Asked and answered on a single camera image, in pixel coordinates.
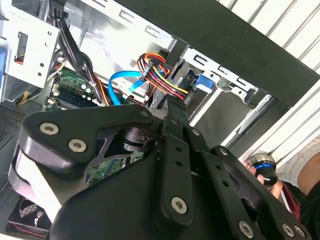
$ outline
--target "black metal arm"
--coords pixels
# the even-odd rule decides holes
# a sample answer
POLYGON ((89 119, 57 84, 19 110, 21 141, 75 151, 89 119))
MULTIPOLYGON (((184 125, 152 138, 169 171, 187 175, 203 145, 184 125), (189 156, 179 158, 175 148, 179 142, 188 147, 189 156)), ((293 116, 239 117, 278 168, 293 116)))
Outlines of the black metal arm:
POLYGON ((26 117, 9 181, 46 210, 48 239, 311 239, 228 149, 207 147, 183 106, 169 98, 163 120, 139 105, 26 117), (89 166, 133 151, 144 158, 85 189, 89 166))

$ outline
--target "hand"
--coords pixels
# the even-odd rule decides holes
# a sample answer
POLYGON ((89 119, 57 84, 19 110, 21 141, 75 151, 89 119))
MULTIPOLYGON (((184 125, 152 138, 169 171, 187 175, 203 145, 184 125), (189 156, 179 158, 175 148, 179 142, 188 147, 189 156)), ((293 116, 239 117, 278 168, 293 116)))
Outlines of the hand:
MULTIPOLYGON (((252 173, 253 175, 256 174, 256 168, 253 166, 249 166, 246 162, 243 163, 243 165, 249 170, 250 173, 252 173)), ((265 178, 264 176, 262 176, 261 174, 257 176, 258 181, 263 185, 265 182, 265 178)), ((275 185, 271 186, 268 188, 268 190, 270 191, 270 193, 275 196, 276 199, 279 198, 280 193, 281 193, 281 189, 283 187, 283 184, 281 181, 277 181, 275 185)))

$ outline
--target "black panel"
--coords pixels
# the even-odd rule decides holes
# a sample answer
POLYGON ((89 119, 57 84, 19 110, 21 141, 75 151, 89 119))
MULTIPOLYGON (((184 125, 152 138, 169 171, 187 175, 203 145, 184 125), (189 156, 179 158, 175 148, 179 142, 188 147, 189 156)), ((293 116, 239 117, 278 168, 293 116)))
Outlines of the black panel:
POLYGON ((320 79, 215 0, 116 1, 291 107, 320 79))
POLYGON ((250 111, 242 100, 230 92, 222 92, 195 127, 209 148, 220 145, 250 111))
POLYGON ((265 111, 261 118, 242 136, 230 151, 239 158, 266 131, 268 131, 287 111, 289 107, 281 101, 276 101, 265 111))

